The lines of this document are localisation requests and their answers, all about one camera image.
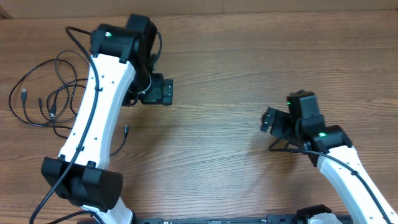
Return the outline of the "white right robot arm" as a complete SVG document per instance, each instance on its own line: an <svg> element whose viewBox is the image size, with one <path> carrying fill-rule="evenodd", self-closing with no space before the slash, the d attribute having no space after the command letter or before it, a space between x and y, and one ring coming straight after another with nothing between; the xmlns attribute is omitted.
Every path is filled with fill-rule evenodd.
<svg viewBox="0 0 398 224"><path fill-rule="evenodd" d="M397 223L389 205L361 163L351 139L338 126L327 126L312 91L287 96L287 112L269 107L261 131L276 138L272 152L307 155L333 186L353 223Z"/></svg>

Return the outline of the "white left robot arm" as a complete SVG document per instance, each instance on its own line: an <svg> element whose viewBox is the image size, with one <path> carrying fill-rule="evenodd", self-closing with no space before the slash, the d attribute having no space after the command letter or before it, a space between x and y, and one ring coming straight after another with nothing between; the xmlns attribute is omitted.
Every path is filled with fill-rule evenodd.
<svg viewBox="0 0 398 224"><path fill-rule="evenodd" d="M160 38L150 18L137 14L124 27L101 24L91 33L88 81L75 123L58 157L42 163L50 194L98 223L136 220L121 198L122 174L109 170L110 147L123 106L172 104L173 80L154 71L159 55L152 46Z"/></svg>

